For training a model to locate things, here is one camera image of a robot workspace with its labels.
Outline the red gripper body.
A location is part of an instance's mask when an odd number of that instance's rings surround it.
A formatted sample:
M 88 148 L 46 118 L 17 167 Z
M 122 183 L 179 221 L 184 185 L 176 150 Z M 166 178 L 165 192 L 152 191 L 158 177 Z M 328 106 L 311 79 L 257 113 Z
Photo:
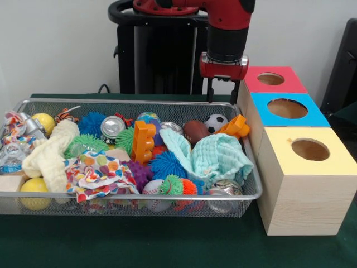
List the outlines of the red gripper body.
M 233 63 L 219 63 L 210 59 L 206 52 L 200 56 L 200 74 L 204 78 L 222 78 L 230 81 L 243 80 L 249 66 L 249 59 L 243 55 Z

